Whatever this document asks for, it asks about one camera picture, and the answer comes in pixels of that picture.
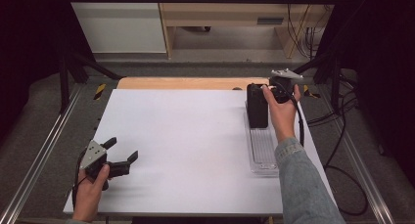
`gray sleeve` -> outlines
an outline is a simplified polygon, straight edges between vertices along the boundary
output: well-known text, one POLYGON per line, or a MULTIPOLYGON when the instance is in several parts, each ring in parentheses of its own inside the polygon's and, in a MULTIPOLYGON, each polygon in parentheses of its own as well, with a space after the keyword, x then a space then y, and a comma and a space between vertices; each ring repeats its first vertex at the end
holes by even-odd
POLYGON ((284 223, 345 223, 320 174, 296 138, 275 150, 284 223))
POLYGON ((65 224, 91 224, 89 222, 77 221, 73 219, 68 219, 65 224))

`finger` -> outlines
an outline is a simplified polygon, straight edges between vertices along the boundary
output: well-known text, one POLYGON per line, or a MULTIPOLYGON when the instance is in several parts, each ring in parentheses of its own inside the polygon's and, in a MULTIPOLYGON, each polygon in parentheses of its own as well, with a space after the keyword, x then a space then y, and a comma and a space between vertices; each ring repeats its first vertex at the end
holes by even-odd
POLYGON ((265 100, 268 103, 268 105, 274 104, 274 102, 276 103, 274 95, 272 94, 271 90, 268 89, 268 86, 262 85, 261 88, 262 88, 263 96, 265 97, 265 100))
POLYGON ((297 102, 301 98, 300 88, 299 88, 299 86, 297 84, 294 85, 294 98, 296 99, 297 102))
POLYGON ((97 179, 95 179, 94 186, 98 186, 101 189, 104 186, 105 181, 107 181, 108 175, 110 175, 110 166, 104 164, 97 179))

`wrist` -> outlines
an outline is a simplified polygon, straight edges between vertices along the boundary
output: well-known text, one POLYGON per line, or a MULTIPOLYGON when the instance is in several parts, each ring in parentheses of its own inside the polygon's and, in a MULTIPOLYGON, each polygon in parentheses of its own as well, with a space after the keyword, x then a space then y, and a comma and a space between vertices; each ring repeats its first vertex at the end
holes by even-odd
POLYGON ((90 224, 91 222, 79 221, 76 219, 68 219, 65 224, 90 224))
POLYGON ((73 214, 72 220, 77 221, 79 223, 92 223, 93 221, 93 220, 89 220, 89 218, 85 216, 77 215, 76 213, 73 214))
POLYGON ((283 141, 285 141, 288 138, 296 138, 296 134, 293 131, 279 131, 279 132, 275 132, 277 135, 277 140, 278 143, 282 143, 283 141))

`hand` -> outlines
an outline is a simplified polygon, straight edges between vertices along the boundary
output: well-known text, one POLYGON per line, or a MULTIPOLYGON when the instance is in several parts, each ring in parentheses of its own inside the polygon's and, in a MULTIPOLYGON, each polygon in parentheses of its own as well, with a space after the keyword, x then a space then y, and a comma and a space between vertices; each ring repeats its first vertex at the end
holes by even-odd
POLYGON ((98 212, 98 203, 101 199, 101 193, 105 181, 110 174, 110 167, 105 164, 100 173, 98 174, 95 182, 91 182, 88 178, 84 179, 87 175, 84 169, 79 170, 78 182, 79 184, 76 194, 76 206, 73 211, 73 220, 92 222, 98 212))
MULTIPOLYGON (((296 107, 291 100, 284 104, 278 104, 267 86, 262 86, 262 92, 268 102, 271 114, 272 125, 274 125, 278 142, 281 143, 287 138, 296 137, 294 133, 294 120, 296 118, 296 107)), ((298 85, 294 86, 294 98, 298 102, 300 100, 300 89, 298 85)))

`white tabletop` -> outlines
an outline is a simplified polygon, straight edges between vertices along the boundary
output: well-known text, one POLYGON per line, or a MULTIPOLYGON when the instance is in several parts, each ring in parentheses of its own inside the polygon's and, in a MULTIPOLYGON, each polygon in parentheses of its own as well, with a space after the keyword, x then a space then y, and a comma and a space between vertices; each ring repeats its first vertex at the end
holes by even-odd
MULTIPOLYGON (((246 99, 246 91, 114 90, 94 140, 104 143, 117 138, 108 150, 111 162, 124 161, 134 151, 139 157, 129 175, 110 181, 98 212, 282 213, 279 179, 251 172, 246 99)), ((333 197, 306 124, 304 131, 305 150, 333 197)), ((73 212, 70 196, 64 212, 73 212)))

